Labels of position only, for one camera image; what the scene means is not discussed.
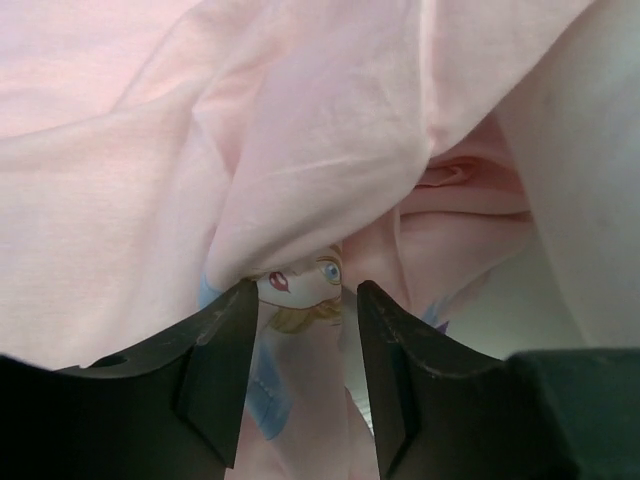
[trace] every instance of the blue eye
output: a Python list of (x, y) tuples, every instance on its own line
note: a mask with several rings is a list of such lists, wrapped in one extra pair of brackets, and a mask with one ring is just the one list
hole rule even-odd
[(321, 271), (329, 283), (339, 285), (342, 282), (340, 268), (334, 262), (326, 262), (322, 266)]

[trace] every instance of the red lips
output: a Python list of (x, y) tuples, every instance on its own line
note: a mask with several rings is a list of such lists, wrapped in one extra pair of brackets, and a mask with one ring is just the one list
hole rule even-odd
[(273, 288), (280, 292), (289, 292), (289, 281), (282, 272), (273, 272), (269, 274), (269, 283)]

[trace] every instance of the pink fabric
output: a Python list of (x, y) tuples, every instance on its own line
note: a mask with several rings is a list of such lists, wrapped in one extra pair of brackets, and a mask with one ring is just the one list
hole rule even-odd
[[(590, 3), (5, 2), (0, 350), (88, 364), (193, 313), (203, 271), (340, 241), (347, 286), (421, 314), (526, 240), (491, 112)], [(345, 408), (351, 460), (304, 467), (373, 478)], [(249, 423), (232, 478), (293, 478)]]

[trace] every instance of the printed cartoon face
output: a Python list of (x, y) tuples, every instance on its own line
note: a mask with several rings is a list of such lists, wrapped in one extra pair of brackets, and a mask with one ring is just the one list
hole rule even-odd
[(340, 297), (342, 266), (337, 247), (324, 248), (258, 280), (260, 300), (291, 309), (307, 309)]

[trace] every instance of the pink cloth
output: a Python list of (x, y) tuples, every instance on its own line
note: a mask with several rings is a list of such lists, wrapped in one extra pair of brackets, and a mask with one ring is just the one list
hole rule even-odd
[[(203, 271), (341, 241), (348, 287), (422, 314), (526, 241), (491, 112), (590, 3), (5, 2), (0, 350), (88, 364), (193, 313)], [(304, 467), (373, 478), (345, 405), (348, 458)], [(290, 478), (249, 423), (233, 478)]]

